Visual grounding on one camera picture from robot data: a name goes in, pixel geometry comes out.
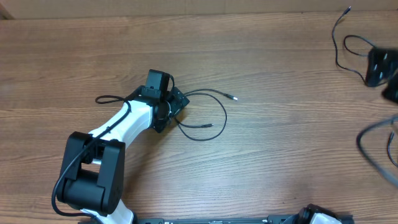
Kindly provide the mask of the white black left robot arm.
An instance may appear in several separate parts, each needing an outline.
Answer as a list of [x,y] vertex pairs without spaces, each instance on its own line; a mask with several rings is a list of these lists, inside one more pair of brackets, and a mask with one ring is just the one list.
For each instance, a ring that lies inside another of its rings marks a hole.
[[189,101],[176,89],[173,76],[158,70],[149,70],[146,84],[127,97],[103,95],[95,101],[123,105],[99,128],[68,137],[52,208],[93,223],[136,223],[121,200],[126,149],[146,129],[161,133]]

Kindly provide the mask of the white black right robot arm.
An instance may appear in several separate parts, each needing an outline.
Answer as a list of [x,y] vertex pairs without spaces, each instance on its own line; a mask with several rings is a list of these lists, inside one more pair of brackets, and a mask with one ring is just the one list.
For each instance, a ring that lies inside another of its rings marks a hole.
[[[397,103],[397,75],[392,76],[387,87],[382,92],[382,96],[390,101]],[[393,125],[397,121],[397,116],[392,116],[388,119],[374,123],[363,129],[356,137],[356,145],[361,155],[392,185],[397,187],[397,177],[388,170],[384,169],[377,162],[375,162],[362,147],[362,137],[380,126],[387,124]],[[352,215],[337,215],[323,207],[314,204],[309,204],[307,207],[301,209],[296,215],[291,215],[285,220],[280,220],[282,224],[354,224]]]

